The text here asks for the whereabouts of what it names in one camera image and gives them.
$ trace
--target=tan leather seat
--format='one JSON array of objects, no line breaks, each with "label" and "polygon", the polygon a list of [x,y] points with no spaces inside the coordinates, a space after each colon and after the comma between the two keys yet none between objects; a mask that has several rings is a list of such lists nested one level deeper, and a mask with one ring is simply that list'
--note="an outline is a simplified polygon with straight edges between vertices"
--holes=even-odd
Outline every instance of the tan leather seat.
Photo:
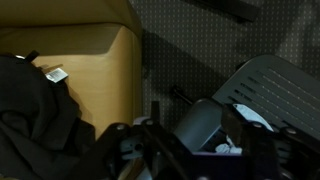
[{"label": "tan leather seat", "polygon": [[69,74],[81,118],[99,136],[141,115],[141,24],[127,0],[0,2],[0,53],[26,56],[44,72]]}]

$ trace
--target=dark clothing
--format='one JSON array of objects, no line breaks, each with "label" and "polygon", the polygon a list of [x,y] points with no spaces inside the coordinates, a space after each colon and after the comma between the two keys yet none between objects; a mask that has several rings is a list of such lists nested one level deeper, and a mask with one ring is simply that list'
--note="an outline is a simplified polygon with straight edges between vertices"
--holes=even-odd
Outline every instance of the dark clothing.
[{"label": "dark clothing", "polygon": [[78,111],[64,82],[47,80],[23,59],[0,56],[0,174],[64,179],[95,139]]}]

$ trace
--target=small white label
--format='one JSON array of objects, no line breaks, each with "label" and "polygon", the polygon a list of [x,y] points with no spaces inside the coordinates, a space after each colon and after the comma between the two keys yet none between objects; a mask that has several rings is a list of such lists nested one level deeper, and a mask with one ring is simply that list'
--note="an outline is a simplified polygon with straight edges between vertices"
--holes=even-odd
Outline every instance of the small white label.
[{"label": "small white label", "polygon": [[57,68],[54,71],[48,72],[46,74],[46,77],[50,81],[57,83],[57,82],[61,81],[62,79],[68,77],[68,74],[66,72],[64,72],[62,69]]}]

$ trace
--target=white tag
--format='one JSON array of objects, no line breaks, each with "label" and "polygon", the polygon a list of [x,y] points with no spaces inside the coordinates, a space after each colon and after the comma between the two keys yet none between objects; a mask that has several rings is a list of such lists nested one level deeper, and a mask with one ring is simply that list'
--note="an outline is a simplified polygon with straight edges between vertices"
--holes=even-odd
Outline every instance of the white tag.
[{"label": "white tag", "polygon": [[57,82],[61,81],[62,79],[68,77],[68,74],[66,72],[64,72],[62,69],[57,68],[54,71],[48,72],[46,74],[46,77],[50,81],[53,81],[54,83],[57,83]]}]

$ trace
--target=gray plastic panel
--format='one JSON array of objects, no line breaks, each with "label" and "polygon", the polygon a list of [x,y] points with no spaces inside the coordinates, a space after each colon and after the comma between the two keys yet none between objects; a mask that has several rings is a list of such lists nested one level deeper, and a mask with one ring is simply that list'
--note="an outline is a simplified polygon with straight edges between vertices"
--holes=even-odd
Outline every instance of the gray plastic panel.
[{"label": "gray plastic panel", "polygon": [[213,99],[244,104],[275,130],[292,125],[320,139],[320,82],[279,57],[249,60]]}]

